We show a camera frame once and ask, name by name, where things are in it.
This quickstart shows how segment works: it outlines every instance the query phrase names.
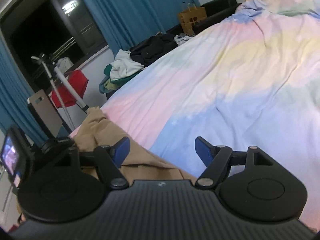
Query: tie-dye blanket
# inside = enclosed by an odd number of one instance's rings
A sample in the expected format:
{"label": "tie-dye blanket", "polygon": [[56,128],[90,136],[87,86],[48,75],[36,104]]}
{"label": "tie-dye blanket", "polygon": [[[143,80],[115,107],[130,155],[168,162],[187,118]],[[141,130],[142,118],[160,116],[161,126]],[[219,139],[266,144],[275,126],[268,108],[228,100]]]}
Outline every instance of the tie-dye blanket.
{"label": "tie-dye blanket", "polygon": [[195,138],[257,145],[307,187],[320,229],[320,0],[248,0],[102,107],[138,143],[195,176]]}

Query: black armchair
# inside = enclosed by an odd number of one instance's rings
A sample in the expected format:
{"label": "black armchair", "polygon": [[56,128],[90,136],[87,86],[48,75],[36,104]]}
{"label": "black armchair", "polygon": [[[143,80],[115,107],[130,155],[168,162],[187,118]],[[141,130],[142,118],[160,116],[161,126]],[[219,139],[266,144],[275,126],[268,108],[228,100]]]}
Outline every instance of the black armchair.
{"label": "black armchair", "polygon": [[233,15],[240,3],[236,0],[213,0],[202,5],[207,12],[208,18],[193,27],[197,35],[210,26],[221,22],[223,19]]}

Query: paper bag handle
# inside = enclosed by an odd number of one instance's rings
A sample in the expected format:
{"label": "paper bag handle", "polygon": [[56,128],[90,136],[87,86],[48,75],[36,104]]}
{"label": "paper bag handle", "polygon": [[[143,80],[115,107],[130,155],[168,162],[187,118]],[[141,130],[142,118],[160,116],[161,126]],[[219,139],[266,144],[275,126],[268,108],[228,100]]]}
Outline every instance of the paper bag handle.
{"label": "paper bag handle", "polygon": [[189,11],[191,11],[190,6],[189,6],[190,4],[193,4],[193,6],[194,6],[194,8],[196,8],[196,10],[198,9],[198,8],[196,7],[195,3],[190,2],[190,3],[187,4],[187,7],[188,7]]}

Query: brown paper bag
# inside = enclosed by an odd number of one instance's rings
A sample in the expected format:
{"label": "brown paper bag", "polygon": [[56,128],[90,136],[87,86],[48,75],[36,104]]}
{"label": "brown paper bag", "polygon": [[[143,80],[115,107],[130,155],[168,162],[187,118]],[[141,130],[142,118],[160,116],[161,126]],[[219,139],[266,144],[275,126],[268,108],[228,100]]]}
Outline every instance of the brown paper bag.
{"label": "brown paper bag", "polygon": [[193,27],[207,18],[207,13],[204,7],[197,7],[194,3],[188,3],[188,9],[180,12],[178,18],[182,26],[183,32],[189,36],[194,35]]}

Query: black leather chair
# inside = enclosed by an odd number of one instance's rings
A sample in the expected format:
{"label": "black leather chair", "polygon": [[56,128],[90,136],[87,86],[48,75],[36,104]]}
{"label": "black leather chair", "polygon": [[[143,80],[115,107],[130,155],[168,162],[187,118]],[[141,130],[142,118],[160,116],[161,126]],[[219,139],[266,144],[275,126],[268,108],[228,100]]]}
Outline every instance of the black leather chair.
{"label": "black leather chair", "polygon": [[[206,28],[221,22],[223,19],[233,15],[239,5],[240,3],[237,3],[236,0],[213,0],[205,3],[202,6],[205,8],[208,18],[193,27],[193,31],[197,35]],[[172,35],[183,33],[181,24],[167,30],[167,33],[171,33]]]}

